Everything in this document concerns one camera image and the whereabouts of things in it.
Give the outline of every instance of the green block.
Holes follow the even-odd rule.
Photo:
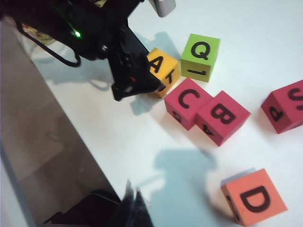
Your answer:
[[[208,82],[219,45],[220,39],[190,34],[181,57],[181,75]]]

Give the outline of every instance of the pink block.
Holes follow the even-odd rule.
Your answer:
[[[303,125],[303,80],[271,92],[261,107],[277,133]]]
[[[213,97],[190,78],[185,79],[165,98],[166,109],[186,130],[195,125],[196,113]]]
[[[250,112],[221,91],[198,111],[196,125],[220,146],[244,124],[249,115]]]

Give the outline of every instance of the yellow block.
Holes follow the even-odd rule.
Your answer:
[[[154,48],[147,55],[147,59],[151,66],[150,72],[165,85],[165,88],[162,91],[156,92],[156,94],[164,97],[180,78],[179,61],[157,48]]]

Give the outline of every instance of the foam letter block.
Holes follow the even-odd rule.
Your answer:
[[[165,98],[166,109],[186,130],[196,121],[196,113],[213,97],[190,78],[185,79]]]
[[[181,57],[181,75],[208,82],[214,68],[220,39],[190,34]]]
[[[163,51],[154,48],[148,55],[150,62],[150,72],[165,85],[162,91],[156,92],[160,97],[164,97],[168,90],[179,80],[178,61]]]
[[[303,125],[303,80],[271,92],[262,109],[277,133]]]
[[[229,182],[221,190],[242,226],[250,226],[287,210],[265,169]]]
[[[224,91],[197,112],[196,124],[218,146],[246,121],[250,112]]]

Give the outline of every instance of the orange block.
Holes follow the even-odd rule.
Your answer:
[[[147,55],[147,59],[150,72],[165,85],[162,91],[156,92],[162,98],[180,78],[179,61],[157,48]]]
[[[226,183],[221,190],[242,226],[250,226],[287,210],[265,169]]]

